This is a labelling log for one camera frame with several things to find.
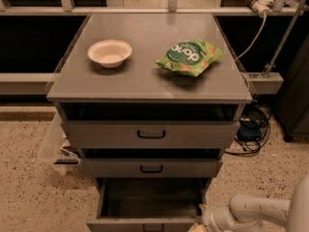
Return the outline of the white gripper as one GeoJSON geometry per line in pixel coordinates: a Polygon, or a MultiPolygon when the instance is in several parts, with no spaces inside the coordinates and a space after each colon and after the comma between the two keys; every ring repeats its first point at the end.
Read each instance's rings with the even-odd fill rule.
{"type": "MultiPolygon", "coordinates": [[[[206,204],[199,204],[203,212],[201,220],[209,232],[234,232],[236,229],[236,219],[227,205],[210,207],[206,204]]],[[[189,232],[204,232],[202,226],[193,224],[189,232]]]]}

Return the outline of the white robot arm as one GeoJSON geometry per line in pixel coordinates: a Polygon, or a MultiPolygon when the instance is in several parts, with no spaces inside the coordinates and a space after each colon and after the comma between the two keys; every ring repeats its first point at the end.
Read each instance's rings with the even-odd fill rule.
{"type": "Polygon", "coordinates": [[[226,205],[203,209],[201,221],[187,232],[263,232],[264,221],[286,232],[309,232],[308,175],[299,180],[291,200],[236,194],[226,205]]]}

